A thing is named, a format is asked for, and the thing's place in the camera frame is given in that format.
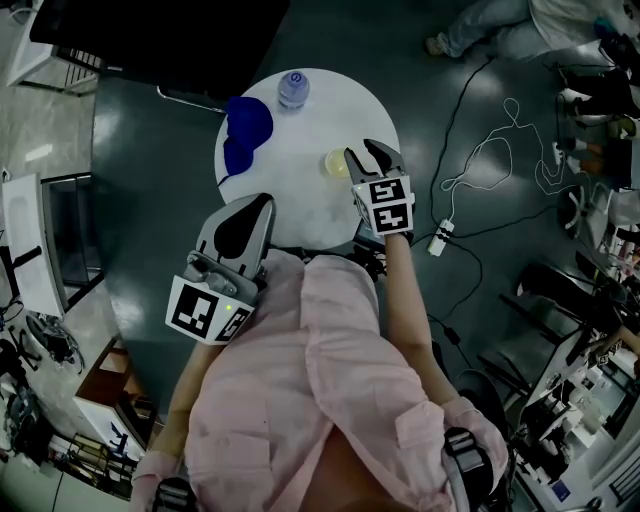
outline strap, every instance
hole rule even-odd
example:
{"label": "strap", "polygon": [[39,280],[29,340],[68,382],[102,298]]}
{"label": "strap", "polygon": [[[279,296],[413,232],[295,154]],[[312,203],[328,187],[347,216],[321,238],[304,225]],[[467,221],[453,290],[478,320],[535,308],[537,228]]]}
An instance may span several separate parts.
{"label": "strap", "polygon": [[153,512],[196,512],[196,497],[183,478],[167,478],[160,482],[153,502]]}
{"label": "strap", "polygon": [[493,488],[493,468],[489,457],[478,446],[473,434],[459,427],[445,432],[445,451],[462,475],[470,510],[477,510]]}

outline human arm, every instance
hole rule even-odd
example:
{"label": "human arm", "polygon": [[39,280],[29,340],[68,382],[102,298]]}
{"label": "human arm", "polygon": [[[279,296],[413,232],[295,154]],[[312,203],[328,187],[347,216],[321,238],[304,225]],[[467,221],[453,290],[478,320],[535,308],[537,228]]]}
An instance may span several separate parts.
{"label": "human arm", "polygon": [[191,409],[200,394],[202,381],[207,370],[220,355],[224,346],[196,343],[182,374],[178,379],[164,428],[156,438],[151,450],[182,457],[189,432]]}
{"label": "human arm", "polygon": [[189,432],[191,409],[200,394],[207,370],[223,348],[196,343],[173,390],[165,426],[133,475],[131,510],[148,510],[160,482],[178,473]]}
{"label": "human arm", "polygon": [[409,242],[401,234],[385,237],[389,341],[420,377],[429,399],[442,405],[459,398],[433,354],[431,329],[413,267]]}

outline gray floor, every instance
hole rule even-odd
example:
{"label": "gray floor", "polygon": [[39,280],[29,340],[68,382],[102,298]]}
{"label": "gray floor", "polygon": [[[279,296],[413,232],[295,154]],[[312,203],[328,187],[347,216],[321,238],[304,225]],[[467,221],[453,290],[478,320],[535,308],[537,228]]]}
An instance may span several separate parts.
{"label": "gray floor", "polygon": [[[294,67],[331,69],[359,81],[380,99],[396,125],[412,176],[418,237],[434,230],[429,216],[429,185],[449,117],[465,81],[485,61],[480,52],[456,61],[430,58],[421,43],[425,34],[444,28],[468,3],[403,0],[372,5],[364,0],[348,4],[339,0],[297,0],[257,75],[262,78]],[[0,38],[7,37],[2,19],[0,27]],[[9,33],[8,39],[15,38],[15,33]],[[582,62],[591,58],[592,50],[565,52],[547,60]],[[536,124],[545,161],[554,169],[550,150],[555,133],[554,98],[560,89],[558,76],[543,67],[542,59],[527,63],[496,61],[476,77],[451,132],[434,188],[437,220],[448,215],[450,208],[449,195],[438,188],[440,180],[461,172],[475,144],[492,128],[510,122],[502,110],[506,97],[519,101],[521,124]],[[200,218],[220,204],[213,181],[214,139],[210,138],[211,134],[215,137],[220,120],[189,107],[168,105],[152,86],[115,79],[101,82],[97,101],[100,108],[93,133],[92,169],[102,179],[99,208],[103,216],[111,217],[102,233],[108,285],[125,341],[138,361],[147,362],[139,365],[142,382],[162,410],[168,405],[188,353],[188,345],[177,338],[169,339],[163,325],[168,291],[165,281],[181,271]],[[34,171],[50,176],[88,169],[92,112],[92,97],[78,100],[37,91],[0,90],[0,164],[10,167],[14,176]],[[555,202],[556,198],[545,196],[534,180],[540,149],[533,131],[509,134],[508,138],[513,150],[513,176],[492,192],[468,188],[456,192],[457,234],[530,215]],[[26,151],[50,143],[54,153],[24,162]],[[504,176],[507,165],[508,153],[496,143],[487,147],[470,178],[474,183],[491,185]],[[182,168],[191,172],[190,183],[177,179]],[[565,176],[564,183],[573,181],[573,176]],[[198,190],[195,196],[181,197],[181,193],[194,190]],[[110,202],[112,197],[120,202]],[[459,243],[482,260],[483,280],[478,291],[446,322],[456,329],[462,338],[461,347],[472,361],[479,352],[526,334],[521,319],[498,299],[499,293],[513,292],[524,266],[544,259],[569,268],[575,250],[581,247],[565,236],[552,212]],[[418,279],[427,308],[445,320],[446,312],[479,279],[478,264],[457,247],[448,246],[440,258],[429,256],[426,247],[424,241],[413,249]],[[380,292],[384,300],[383,287]],[[92,297],[85,299],[95,300],[92,306],[82,305],[91,314],[78,313],[74,327],[81,333],[81,343],[91,347],[87,349],[91,353],[99,352],[98,347],[106,343],[108,337],[104,339],[103,332],[115,329],[106,290],[100,287]],[[465,368],[464,361],[443,337],[440,327],[434,325],[433,333],[455,376]],[[534,346],[546,343],[536,335],[527,336],[527,343]],[[67,384],[61,394],[68,397],[78,381],[70,375],[62,381]],[[55,395],[55,387],[49,389]],[[48,391],[41,390],[47,400]],[[75,424],[74,415],[69,416],[65,423]]]}
{"label": "gray floor", "polygon": [[[0,84],[5,83],[4,76],[21,34],[22,27],[7,19],[6,9],[0,10]],[[59,78],[60,72],[57,66],[45,68],[38,72],[38,79],[51,83]],[[13,178],[34,172],[41,178],[88,172],[94,102],[94,96],[72,98],[0,86],[0,168],[6,167]],[[49,148],[49,145],[50,152],[41,158],[25,158],[29,152]],[[3,228],[4,218],[0,213],[0,229]],[[7,244],[6,237],[0,239],[0,244]],[[2,270],[0,304],[6,304],[9,298],[9,286]],[[24,314],[11,324],[19,331],[24,326]],[[88,367],[91,367],[107,342],[118,333],[105,284],[100,284],[72,309],[65,316],[64,324],[75,336]],[[36,347],[30,349],[38,353]],[[27,378],[49,420],[62,434],[72,436],[79,432],[97,438],[72,400],[86,372],[78,376],[74,368],[58,367],[47,354],[40,354],[43,356],[40,368],[37,372],[27,368]]]}

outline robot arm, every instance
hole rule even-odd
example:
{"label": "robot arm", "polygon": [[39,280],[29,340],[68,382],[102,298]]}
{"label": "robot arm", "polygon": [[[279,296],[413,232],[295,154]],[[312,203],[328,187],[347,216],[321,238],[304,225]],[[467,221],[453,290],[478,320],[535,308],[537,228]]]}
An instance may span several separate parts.
{"label": "robot arm", "polygon": [[364,145],[381,173],[367,172],[351,149],[344,152],[360,216],[377,236],[411,231],[415,198],[402,156],[376,140],[365,139]]}
{"label": "robot arm", "polygon": [[253,312],[265,284],[275,218],[269,194],[236,199],[202,226],[183,276],[174,276],[165,323],[207,345],[226,345]]}
{"label": "robot arm", "polygon": [[[365,139],[381,173],[364,170],[345,150],[356,205],[376,235],[413,228],[413,194],[402,156],[385,144]],[[253,312],[265,287],[262,260],[275,220],[269,194],[237,199],[202,226],[183,275],[174,276],[165,323],[208,345],[226,345]]]}

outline power strip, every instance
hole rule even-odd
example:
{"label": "power strip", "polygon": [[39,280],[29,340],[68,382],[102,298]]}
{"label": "power strip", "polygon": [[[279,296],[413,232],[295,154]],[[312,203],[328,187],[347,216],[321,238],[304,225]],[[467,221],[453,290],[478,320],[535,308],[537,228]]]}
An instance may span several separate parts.
{"label": "power strip", "polygon": [[442,254],[445,245],[447,245],[449,233],[453,232],[453,228],[453,223],[447,219],[442,219],[438,231],[436,231],[436,234],[429,244],[429,254],[436,257]]}

